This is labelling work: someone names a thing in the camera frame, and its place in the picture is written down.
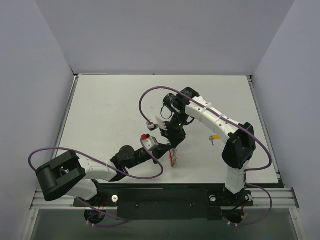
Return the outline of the keyring bunch with coloured tags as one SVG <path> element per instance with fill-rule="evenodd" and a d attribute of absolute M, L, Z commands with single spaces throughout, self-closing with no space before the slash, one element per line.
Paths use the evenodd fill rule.
<path fill-rule="evenodd" d="M 169 159 L 170 159 L 170 165 L 172 168 L 176 168 L 177 167 L 177 151 L 173 148 L 169 151 Z"/>

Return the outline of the key with yellow tag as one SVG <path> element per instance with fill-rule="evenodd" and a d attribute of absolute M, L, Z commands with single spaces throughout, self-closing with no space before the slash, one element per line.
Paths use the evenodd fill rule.
<path fill-rule="evenodd" d="M 211 135 L 211 136 L 209 137 L 209 140 L 210 140 L 212 146 L 215 145 L 215 141 L 219 141 L 220 139 L 221 139 L 221 138 L 220 138 L 218 135 Z"/>

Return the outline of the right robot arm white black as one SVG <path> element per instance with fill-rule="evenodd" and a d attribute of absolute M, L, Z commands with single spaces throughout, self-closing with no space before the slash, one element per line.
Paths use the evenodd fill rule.
<path fill-rule="evenodd" d="M 197 120 L 213 131 L 225 147 L 222 159 L 227 164 L 227 179 L 223 198 L 230 205 L 244 205 L 252 201 L 246 190 L 246 170 L 256 150 L 254 128 L 250 123 L 241 124 L 229 119 L 216 110 L 198 92 L 186 87 L 177 94 L 169 93 L 163 99 L 163 106 L 172 114 L 169 121 L 161 127 L 161 135 L 176 148 L 185 138 L 184 127 L 189 125 L 188 118 Z"/>

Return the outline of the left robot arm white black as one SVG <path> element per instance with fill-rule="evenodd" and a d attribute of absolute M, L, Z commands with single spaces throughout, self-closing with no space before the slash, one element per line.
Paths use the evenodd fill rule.
<path fill-rule="evenodd" d="M 103 200 L 103 193 L 98 190 L 97 180 L 118 182 L 129 175 L 128 169 L 134 168 L 152 158 L 157 162 L 172 149 L 169 144 L 145 144 L 135 150 L 129 145 L 123 146 L 109 161 L 94 161 L 89 157 L 67 150 L 35 170 L 44 199 L 54 201 L 63 196 L 80 197 L 90 205 L 97 206 Z"/>

